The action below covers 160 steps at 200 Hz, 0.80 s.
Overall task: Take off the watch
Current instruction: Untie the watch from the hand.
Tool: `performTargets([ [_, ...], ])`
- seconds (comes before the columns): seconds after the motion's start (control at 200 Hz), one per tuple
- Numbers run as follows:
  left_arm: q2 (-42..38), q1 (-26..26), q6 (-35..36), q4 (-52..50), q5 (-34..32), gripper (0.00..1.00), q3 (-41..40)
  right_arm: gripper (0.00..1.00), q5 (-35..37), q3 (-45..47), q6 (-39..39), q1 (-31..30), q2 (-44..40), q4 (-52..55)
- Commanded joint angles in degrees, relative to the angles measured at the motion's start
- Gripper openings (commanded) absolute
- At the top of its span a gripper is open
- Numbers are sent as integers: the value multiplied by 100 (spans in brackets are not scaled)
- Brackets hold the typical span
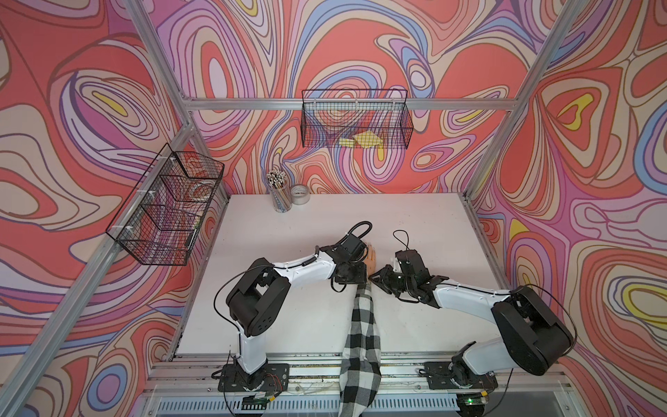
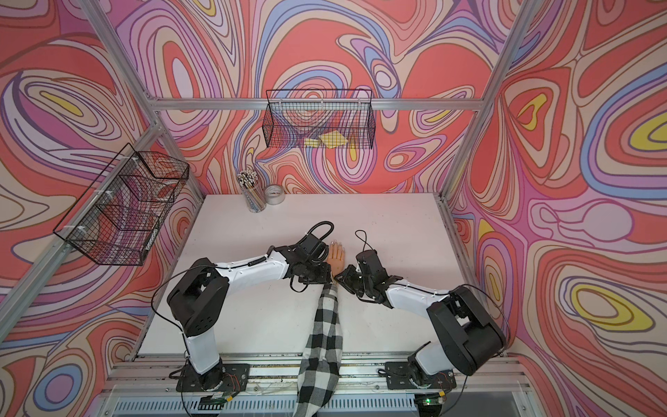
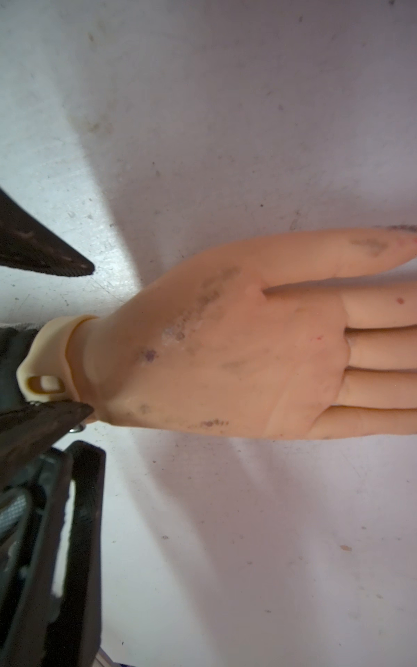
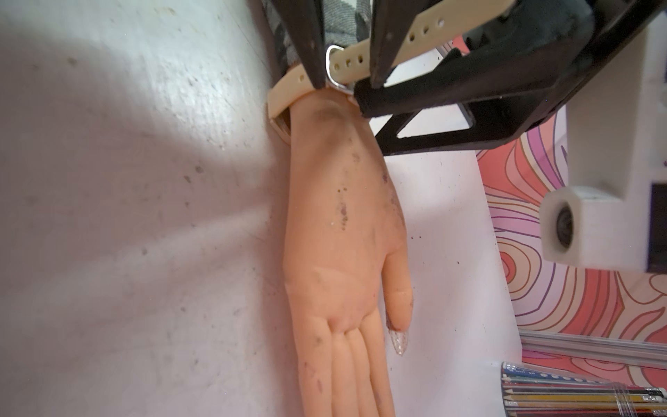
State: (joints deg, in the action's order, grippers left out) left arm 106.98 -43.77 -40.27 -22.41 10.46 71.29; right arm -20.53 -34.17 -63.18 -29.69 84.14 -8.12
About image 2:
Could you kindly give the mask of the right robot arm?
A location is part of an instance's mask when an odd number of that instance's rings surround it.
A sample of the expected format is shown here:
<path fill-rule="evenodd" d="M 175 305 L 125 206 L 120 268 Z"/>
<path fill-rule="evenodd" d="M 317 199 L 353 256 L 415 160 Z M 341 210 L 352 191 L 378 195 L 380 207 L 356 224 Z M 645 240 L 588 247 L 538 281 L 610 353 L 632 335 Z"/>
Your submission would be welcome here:
<path fill-rule="evenodd" d="M 451 290 L 420 287 L 391 276 L 376 250 L 356 255 L 335 281 L 362 302 L 407 311 L 430 321 L 436 342 L 420 346 L 404 362 L 401 378 L 416 387 L 432 385 L 441 374 L 474 375 L 507 347 L 507 337 L 467 285 Z"/>

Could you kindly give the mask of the mannequin hand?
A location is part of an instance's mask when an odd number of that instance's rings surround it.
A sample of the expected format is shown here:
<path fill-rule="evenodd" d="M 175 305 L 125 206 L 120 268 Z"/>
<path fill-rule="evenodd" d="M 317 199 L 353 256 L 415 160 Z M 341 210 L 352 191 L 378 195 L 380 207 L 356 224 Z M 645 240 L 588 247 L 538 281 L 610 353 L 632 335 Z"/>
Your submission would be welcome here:
<path fill-rule="evenodd" d="M 331 267 L 332 279 L 337 281 L 346 267 L 346 250 L 341 243 L 332 242 L 329 245 L 327 263 Z"/>

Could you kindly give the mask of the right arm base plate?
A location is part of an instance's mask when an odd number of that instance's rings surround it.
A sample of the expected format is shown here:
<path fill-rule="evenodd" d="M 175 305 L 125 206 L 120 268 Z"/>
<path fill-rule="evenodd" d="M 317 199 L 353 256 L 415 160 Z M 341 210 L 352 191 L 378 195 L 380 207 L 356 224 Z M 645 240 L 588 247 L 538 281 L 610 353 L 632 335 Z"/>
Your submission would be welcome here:
<path fill-rule="evenodd" d="M 437 389 L 448 393 L 458 386 L 452 371 L 427 375 L 416 362 L 410 361 L 388 361 L 377 373 L 390 390 Z"/>

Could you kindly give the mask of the plaid sleeve mannequin forearm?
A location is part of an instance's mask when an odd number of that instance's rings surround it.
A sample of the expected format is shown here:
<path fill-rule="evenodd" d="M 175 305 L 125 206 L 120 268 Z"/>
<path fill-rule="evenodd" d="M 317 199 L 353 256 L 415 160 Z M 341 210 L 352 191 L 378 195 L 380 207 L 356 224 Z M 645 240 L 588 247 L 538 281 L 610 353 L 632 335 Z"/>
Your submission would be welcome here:
<path fill-rule="evenodd" d="M 343 348 L 338 307 L 336 286 L 326 284 L 300 361 L 294 416 L 316 416 L 335 393 L 340 380 Z"/>

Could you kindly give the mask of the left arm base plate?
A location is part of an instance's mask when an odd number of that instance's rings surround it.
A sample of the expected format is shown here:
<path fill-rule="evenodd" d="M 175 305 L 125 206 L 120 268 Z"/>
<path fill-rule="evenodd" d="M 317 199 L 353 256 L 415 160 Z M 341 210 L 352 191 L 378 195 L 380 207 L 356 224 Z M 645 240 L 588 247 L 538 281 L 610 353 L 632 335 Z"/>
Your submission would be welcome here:
<path fill-rule="evenodd" d="M 247 363 L 219 363 L 200 375 L 188 362 L 178 376 L 176 390 L 179 393 L 222 392 L 241 393 L 248 386 L 250 365 Z"/>

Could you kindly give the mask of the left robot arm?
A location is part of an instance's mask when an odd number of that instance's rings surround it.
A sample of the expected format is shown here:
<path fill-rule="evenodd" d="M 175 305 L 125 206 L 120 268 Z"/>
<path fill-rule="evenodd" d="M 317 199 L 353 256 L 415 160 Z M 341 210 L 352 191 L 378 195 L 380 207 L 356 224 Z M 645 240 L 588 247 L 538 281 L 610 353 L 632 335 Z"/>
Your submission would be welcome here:
<path fill-rule="evenodd" d="M 253 259 L 214 263 L 204 257 L 194 262 L 167 297 L 188 354 L 186 375 L 195 379 L 182 388 L 214 391 L 226 379 L 214 326 L 229 295 L 283 279 L 306 287 L 331 283 L 328 255 L 328 245 L 309 233 L 295 244 L 272 246 Z"/>

